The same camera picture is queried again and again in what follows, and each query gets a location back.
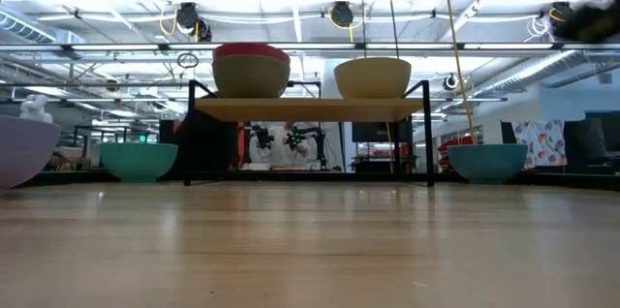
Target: ceiling beam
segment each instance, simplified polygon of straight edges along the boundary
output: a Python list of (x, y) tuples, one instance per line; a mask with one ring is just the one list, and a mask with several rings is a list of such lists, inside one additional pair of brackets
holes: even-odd
[[(454, 34), (474, 17), (491, 0), (474, 0), (454, 21)], [(451, 41), (452, 29), (449, 27), (435, 42)]]

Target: shelf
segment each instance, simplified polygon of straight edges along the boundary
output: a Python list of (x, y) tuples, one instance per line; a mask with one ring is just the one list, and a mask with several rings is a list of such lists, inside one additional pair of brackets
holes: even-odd
[(196, 99), (196, 109), (224, 122), (394, 122), (422, 108), (422, 99)]

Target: ceiling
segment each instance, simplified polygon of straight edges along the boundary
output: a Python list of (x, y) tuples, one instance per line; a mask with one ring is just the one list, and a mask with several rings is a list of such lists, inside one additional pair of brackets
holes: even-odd
[[(350, 34), (348, 29), (334, 27), (328, 15), (335, 1), (350, 3), (361, 25)], [(585, 0), (450, 0), (457, 25), (458, 42), (548, 42), (548, 34), (533, 34), (533, 16), (548, 11), (550, 3)], [(180, 32), (166, 35), (160, 26), (172, 29), (172, 16), (183, 2), (195, 2), (201, 17), (213, 32), (214, 43), (433, 43), (451, 42), (447, 0), (2, 0), (0, 11), (11, 10), (44, 31), (65, 30), (83, 38), (88, 44), (188, 43), (191, 38)], [(366, 17), (362, 20), (363, 11)], [(8, 31), (0, 31), (5, 44), (32, 43)], [(105, 53), (90, 53), (110, 57)], [(11, 56), (69, 78), (70, 63), (74, 73), (84, 73), (81, 80), (104, 81), (171, 81), (178, 80), (181, 69), (169, 59), (152, 54), (143, 62), (97, 63), (57, 59), (51, 53), (17, 53)], [(201, 63), (196, 77), (212, 84), (210, 53), (199, 54)], [(294, 55), (292, 79), (316, 79), (324, 73), (328, 55), (299, 53)], [(354, 54), (344, 58), (354, 58)], [(445, 56), (407, 57), (413, 65), (412, 83), (433, 79), (431, 94), (445, 96), (443, 78), (455, 73), (454, 58)], [(482, 84), (523, 61), (518, 55), (487, 57), (467, 54), (461, 59), (462, 72), (469, 84)], [(96, 92), (106, 96), (105, 90)], [(186, 90), (161, 89), (162, 96), (185, 96)], [(311, 96), (302, 87), (291, 88), (288, 96)]]

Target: cord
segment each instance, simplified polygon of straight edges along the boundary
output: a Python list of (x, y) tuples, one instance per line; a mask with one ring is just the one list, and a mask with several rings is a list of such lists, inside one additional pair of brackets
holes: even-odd
[(393, 158), (391, 156), (391, 133), (389, 132), (389, 123), (386, 122), (386, 128), (387, 128), (387, 141), (389, 141), (389, 172), (394, 174), (394, 164), (393, 164)]
[(391, 8), (391, 20), (394, 29), (394, 43), (396, 44), (396, 58), (400, 59), (400, 51), (398, 50), (398, 32), (396, 32), (396, 16), (394, 15), (394, 0), (389, 0), (389, 6)]
[[(472, 112), (470, 111), (469, 102), (467, 101), (467, 92), (465, 91), (465, 82), (463, 81), (463, 72), (461, 70), (461, 61), (458, 57), (458, 45), (456, 44), (456, 29), (454, 28), (454, 15), (452, 14), (452, 3), (448, 0), (449, 11), (449, 28), (452, 31), (452, 45), (454, 46), (454, 58), (456, 59), (456, 70), (458, 71), (458, 82), (461, 88), (461, 94), (463, 95), (463, 106), (467, 110), (467, 123), (469, 124), (470, 132), (474, 132), (474, 122), (472, 121)], [(476, 137), (472, 137), (474, 144), (476, 144)]]
[(162, 13), (159, 16), (159, 28), (164, 32), (165, 35), (171, 36), (176, 32), (176, 17), (178, 15), (178, 9), (174, 11), (174, 21), (172, 22), (172, 31), (169, 32), (164, 27), (164, 9), (162, 9)]
[[(363, 38), (362, 42), (364, 44), (366, 44), (366, 4), (364, 3), (364, 0), (361, 0), (361, 7), (364, 10), (364, 14), (362, 14), (362, 16), (361, 16), (361, 23), (363, 24), (363, 26), (361, 27), (361, 33), (362, 33), (362, 38)], [(367, 53), (368, 53), (368, 50), (365, 47), (364, 48), (364, 58), (367, 57)]]
[(566, 22), (563, 18), (560, 18), (556, 15), (553, 14), (553, 12), (557, 12), (558, 10), (553, 8), (549, 11), (549, 17), (553, 18), (556, 21), (560, 21), (560, 22)]
[[(359, 26), (361, 26), (364, 23), (364, 18), (362, 18), (362, 21), (360, 23), (358, 23), (355, 26), (349, 26), (349, 27), (342, 27), (339, 26), (336, 22), (334, 22), (333, 18), (331, 17), (331, 12), (332, 12), (333, 8), (329, 8), (329, 10), (327, 11), (327, 15), (329, 16), (329, 20), (331, 21), (331, 24), (333, 24), (334, 26), (340, 28), (340, 29), (348, 29), (349, 30), (349, 36), (351, 37), (351, 43), (353, 42), (353, 30), (355, 30), (356, 28), (358, 28)], [(364, 17), (366, 16), (366, 9), (364, 9), (364, 13), (363, 13)]]

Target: bowl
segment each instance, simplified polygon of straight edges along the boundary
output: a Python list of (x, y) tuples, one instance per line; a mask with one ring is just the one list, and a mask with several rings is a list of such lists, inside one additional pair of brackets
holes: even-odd
[(177, 151), (174, 144), (103, 143), (101, 159), (123, 182), (152, 183), (172, 168)]
[(62, 128), (0, 115), (0, 190), (20, 185), (46, 166)]
[(213, 60), (234, 55), (257, 55), (276, 58), (291, 64), (291, 58), (279, 48), (258, 43), (230, 43), (218, 46), (213, 50)]
[(448, 147), (449, 161), (471, 183), (502, 184), (523, 170), (525, 144), (471, 144)]
[(290, 74), (287, 62), (272, 57), (236, 55), (213, 61), (215, 85), (223, 98), (279, 98)]
[(400, 99), (409, 85), (411, 64), (389, 57), (357, 59), (338, 65), (334, 74), (343, 99)]

